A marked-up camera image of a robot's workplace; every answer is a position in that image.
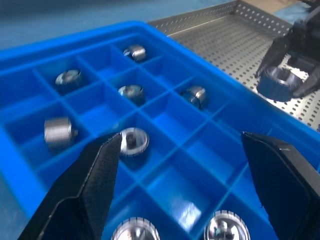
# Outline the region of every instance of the blue table surface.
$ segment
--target blue table surface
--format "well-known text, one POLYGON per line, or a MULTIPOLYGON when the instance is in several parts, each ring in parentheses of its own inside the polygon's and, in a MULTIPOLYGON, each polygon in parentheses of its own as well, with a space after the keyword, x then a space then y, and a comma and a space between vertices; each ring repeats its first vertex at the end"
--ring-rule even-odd
MULTIPOLYGON (((31 2, 33 4, 28 5, 30 9, 39 3, 38 0, 31 0, 31 2)), ((72 4, 72 0, 61 2, 66 3, 68 6, 72 4)), ((68 8, 67 5, 66 7, 63 4, 59 5, 58 9, 47 6, 43 11, 38 9, 39 12, 34 14, 24 14, 22 12, 23 9, 29 10, 24 5, 21 9, 16 8, 14 10, 13 17, 12 15, 4 16, 2 14, 6 21, 0 21, 0 32, 2 33, 0 50, 132 19, 145 22, 152 21, 226 2, 229 2, 229 0, 137 0, 135 2, 111 0, 108 2, 94 2, 92 5, 78 4, 77 7, 73 6, 72 8, 68 8)), ((12 1, 4 3, 2 11, 9 9, 12 4, 12 1)), ((275 15, 293 23, 296 19, 304 19, 307 16, 306 5, 298 2, 277 11, 275 15)), ((21 211, 0 173, 1 239, 17 239, 27 222, 28 218, 21 211)))

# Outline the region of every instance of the shiny metal component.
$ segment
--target shiny metal component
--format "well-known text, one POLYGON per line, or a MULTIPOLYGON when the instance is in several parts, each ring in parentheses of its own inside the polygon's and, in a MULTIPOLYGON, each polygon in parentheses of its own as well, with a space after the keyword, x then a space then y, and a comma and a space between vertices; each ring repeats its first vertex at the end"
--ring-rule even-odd
POLYGON ((83 87, 84 84, 82 72, 77 69, 64 71, 55 79, 55 87, 62 96, 83 87))
POLYGON ((65 149, 72 145, 78 131, 68 117, 52 118, 44 122, 44 141, 50 149, 65 149))
POLYGON ((198 85, 189 87, 182 91, 180 95, 189 103, 201 110, 204 109, 209 102, 209 96, 206 89, 198 85))
POLYGON ((147 219, 132 217, 116 228, 111 240, 160 240, 160 237, 155 226, 147 219))
POLYGON ((123 51, 123 55, 136 62, 143 61, 146 57, 146 49, 141 45, 131 45, 123 51))
POLYGON ((126 85, 120 87, 118 92, 121 96, 130 99, 138 107, 146 102, 145 90, 140 85, 126 85))
POLYGON ((121 160, 131 169, 141 167, 148 155, 149 135, 136 127, 121 131, 121 160))
POLYGON ((244 221, 231 211, 217 211, 204 228, 204 240, 250 240, 244 221))
POLYGON ((293 97, 292 93, 302 83, 302 79, 293 74, 289 69, 273 66, 262 73, 256 90, 268 99, 287 102, 291 100, 293 97))

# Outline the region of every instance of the blue plastic tray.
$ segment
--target blue plastic tray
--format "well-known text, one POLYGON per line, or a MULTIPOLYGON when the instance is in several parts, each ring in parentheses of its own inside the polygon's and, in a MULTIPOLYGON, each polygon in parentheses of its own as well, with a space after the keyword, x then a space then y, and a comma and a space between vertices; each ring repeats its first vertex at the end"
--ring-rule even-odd
POLYGON ((0 173, 28 218, 90 140, 127 127, 149 133, 147 163, 136 171, 119 164, 104 240, 130 217, 150 220, 162 240, 199 240, 217 210, 238 214, 251 239, 276 240, 255 192, 241 131, 288 141, 320 167, 318 133, 141 22, 1 53, 0 98, 0 173), (122 55, 131 44, 146 48, 145 62, 122 55), (83 71, 88 85, 60 96, 53 81, 74 68, 83 71), (118 94, 119 87, 133 83, 145 88, 141 107, 118 94), (179 95, 193 84, 210 94, 204 111, 179 95), (72 147, 51 155, 44 121, 63 116, 79 135, 72 147))

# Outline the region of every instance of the metal part in gripper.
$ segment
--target metal part in gripper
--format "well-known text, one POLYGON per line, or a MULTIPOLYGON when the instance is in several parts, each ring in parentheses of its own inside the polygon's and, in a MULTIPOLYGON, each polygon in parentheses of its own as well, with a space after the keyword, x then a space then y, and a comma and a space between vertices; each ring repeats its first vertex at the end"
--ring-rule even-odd
POLYGON ((302 79, 289 69, 272 66, 261 74, 256 90, 268 99, 287 102, 302 84, 302 79))
POLYGON ((136 127, 122 130, 121 135, 120 159, 131 169, 141 167, 147 160, 149 135, 136 127))

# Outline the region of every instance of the perforated metal tray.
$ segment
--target perforated metal tray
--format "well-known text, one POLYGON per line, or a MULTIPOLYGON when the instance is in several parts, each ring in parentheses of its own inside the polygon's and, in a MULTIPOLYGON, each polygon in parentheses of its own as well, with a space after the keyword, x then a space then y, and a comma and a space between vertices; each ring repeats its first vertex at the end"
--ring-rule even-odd
MULTIPOLYGON (((257 93, 254 77, 265 52, 276 36, 285 35, 290 23, 243 1, 232 1, 150 22, 191 51, 257 93)), ((286 65, 302 79, 308 74, 286 65)), ((319 130, 320 93, 288 102, 266 99, 311 128, 319 130)))

